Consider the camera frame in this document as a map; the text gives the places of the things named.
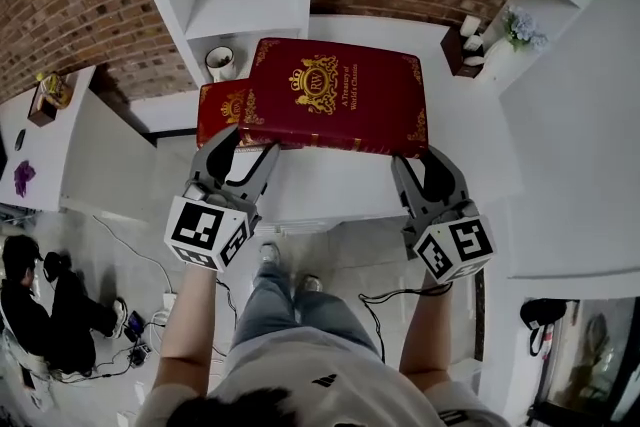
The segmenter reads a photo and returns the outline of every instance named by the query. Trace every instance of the small bottle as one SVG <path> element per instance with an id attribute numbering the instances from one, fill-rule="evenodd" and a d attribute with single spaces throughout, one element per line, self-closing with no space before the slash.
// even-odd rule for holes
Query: small bottle
<path id="1" fill-rule="evenodd" d="M 51 73 L 45 77 L 43 73 L 38 73 L 36 79 L 40 82 L 42 95 L 56 109 L 64 109 L 69 105 L 73 89 L 64 83 L 60 75 Z"/>

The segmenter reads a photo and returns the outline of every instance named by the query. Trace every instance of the white desk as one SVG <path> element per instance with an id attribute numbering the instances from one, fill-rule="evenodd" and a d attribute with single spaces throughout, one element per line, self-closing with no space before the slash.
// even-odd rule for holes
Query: white desk
<path id="1" fill-rule="evenodd" d="M 517 194 L 522 187 L 520 170 L 493 85 L 451 76 L 440 47 L 446 30 L 391 18 L 312 16 L 309 38 L 417 55 L 425 83 L 429 142 L 462 170 L 471 197 L 482 208 Z M 195 128 L 197 113 L 198 91 L 188 91 L 134 101 L 122 114 L 136 126 L 159 132 Z M 237 153 L 229 179 L 243 177 L 258 155 Z M 422 165 L 417 163 L 414 169 L 421 179 Z M 262 225 L 300 230 L 406 214 L 390 157 L 327 148 L 281 152 L 258 207 Z"/>
<path id="2" fill-rule="evenodd" d="M 0 133 L 7 153 L 0 203 L 147 218 L 155 149 L 89 90 L 94 72 L 91 66 L 65 77 L 74 89 L 71 103 L 43 127 L 27 119 L 33 89 L 0 105 Z M 22 148 L 15 151 L 23 128 Z M 24 198 L 16 194 L 13 181 L 23 160 L 36 171 Z"/>

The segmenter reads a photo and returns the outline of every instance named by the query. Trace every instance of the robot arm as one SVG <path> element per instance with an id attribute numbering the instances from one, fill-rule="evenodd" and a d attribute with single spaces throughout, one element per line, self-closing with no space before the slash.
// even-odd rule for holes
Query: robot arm
<path id="1" fill-rule="evenodd" d="M 265 148 L 243 180 L 229 182 L 239 142 L 237 125 L 218 132 L 197 151 L 186 191 L 173 199 L 164 241 L 186 263 L 224 272 L 260 221 L 256 202 L 267 188 L 280 146 Z"/>
<path id="2" fill-rule="evenodd" d="M 494 243 L 488 220 L 479 215 L 455 164 L 433 147 L 420 160 L 424 186 L 404 157 L 393 157 L 391 169 L 411 216 L 402 230 L 407 256 L 422 258 L 437 286 L 480 271 Z"/>

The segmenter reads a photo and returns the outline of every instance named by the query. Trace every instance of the book cover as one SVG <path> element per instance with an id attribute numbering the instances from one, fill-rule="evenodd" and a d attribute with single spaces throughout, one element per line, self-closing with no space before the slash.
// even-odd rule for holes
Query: book cover
<path id="1" fill-rule="evenodd" d="M 264 38 L 240 125 L 247 140 L 420 156 L 428 147 L 420 60 L 355 45 Z"/>
<path id="2" fill-rule="evenodd" d="M 248 79 L 216 82 L 200 88 L 196 130 L 198 148 L 228 125 L 239 123 L 249 89 Z M 246 146 L 246 143 L 242 141 L 240 145 Z"/>
<path id="3" fill-rule="evenodd" d="M 227 126 L 237 123 L 240 144 L 236 151 L 260 151 L 273 139 L 260 133 L 251 135 L 240 122 L 247 93 L 251 90 L 249 79 L 206 84 L 200 88 L 198 103 L 198 127 L 196 144 L 202 148 L 209 139 Z M 283 144 L 282 149 L 301 148 L 300 144 Z"/>

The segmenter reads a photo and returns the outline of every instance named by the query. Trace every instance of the black cable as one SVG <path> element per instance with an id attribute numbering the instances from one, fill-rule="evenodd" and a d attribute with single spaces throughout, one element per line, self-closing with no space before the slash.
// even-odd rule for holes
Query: black cable
<path id="1" fill-rule="evenodd" d="M 142 333 L 144 333 L 145 329 L 148 326 L 158 326 L 158 327 L 165 327 L 164 324 L 158 324 L 157 322 L 147 322 L 144 326 L 142 326 Z M 138 346 L 138 342 L 140 341 L 140 338 L 138 338 L 138 340 L 136 340 L 136 342 L 130 346 L 127 347 L 125 349 L 121 349 L 118 352 L 116 352 L 113 355 L 113 358 L 111 358 L 111 361 L 105 361 L 103 363 L 99 363 L 98 365 L 96 365 L 96 370 L 104 365 L 114 365 L 115 364 L 115 360 L 116 358 L 122 354 L 123 352 L 131 352 L 133 351 L 137 346 Z M 118 375 L 123 375 L 126 374 L 130 369 L 131 369 L 131 365 L 133 364 L 132 358 L 131 358 L 131 354 L 129 354 L 129 365 L 127 366 L 127 368 L 125 368 L 123 371 L 121 372 L 116 372 L 115 374 L 100 374 L 100 375 L 94 375 L 94 376 L 90 376 L 90 377 L 82 377 L 80 379 L 75 379 L 73 381 L 63 381 L 62 379 L 56 379 L 56 381 L 60 382 L 60 383 L 64 383 L 64 384 L 75 384 L 75 383 L 81 383 L 84 381 L 93 381 L 95 379 L 107 379 L 109 377 L 116 377 Z"/>
<path id="2" fill-rule="evenodd" d="M 220 356 L 222 356 L 223 358 L 226 358 L 227 355 L 224 352 L 220 352 L 218 349 L 216 349 L 216 346 L 213 345 L 212 346 L 213 350 L 216 351 Z"/>
<path id="3" fill-rule="evenodd" d="M 380 339 L 380 357 L 382 358 L 383 363 L 386 363 L 387 353 L 384 346 L 384 340 L 382 339 L 382 324 L 380 324 L 380 319 L 369 305 L 386 303 L 392 297 L 400 294 L 415 294 L 426 297 L 437 297 L 439 295 L 446 294 L 449 290 L 451 290 L 452 286 L 452 283 L 447 283 L 446 285 L 439 285 L 432 288 L 404 288 L 400 290 L 392 290 L 391 292 L 387 292 L 386 294 L 376 295 L 373 297 L 365 294 L 358 294 L 358 299 L 360 299 L 365 308 L 369 310 L 369 313 L 373 317 L 373 321 L 376 323 L 376 334 Z"/>
<path id="4" fill-rule="evenodd" d="M 229 308 L 231 308 L 231 311 L 233 311 L 233 317 L 234 317 L 234 328 L 238 327 L 238 310 L 236 310 L 235 305 L 233 304 L 233 300 L 231 299 L 231 289 L 229 288 L 229 286 L 226 283 L 223 283 L 222 281 L 220 281 L 218 278 L 216 278 L 216 283 L 218 285 L 220 285 L 223 288 L 227 289 L 227 303 L 229 304 Z"/>

